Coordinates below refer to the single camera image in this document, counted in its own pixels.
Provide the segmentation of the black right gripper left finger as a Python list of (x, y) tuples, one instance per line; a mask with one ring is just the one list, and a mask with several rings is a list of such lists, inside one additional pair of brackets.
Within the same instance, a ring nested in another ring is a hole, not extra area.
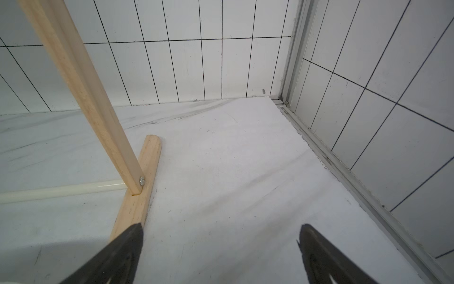
[(134, 282), (144, 232), (140, 223), (128, 227), (92, 259), (72, 273), (64, 284), (131, 284)]

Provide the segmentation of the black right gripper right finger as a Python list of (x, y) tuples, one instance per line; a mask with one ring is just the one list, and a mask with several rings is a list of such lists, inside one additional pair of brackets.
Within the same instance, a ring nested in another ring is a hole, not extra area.
[(301, 226), (297, 241), (311, 284), (375, 284), (351, 259), (310, 224)]

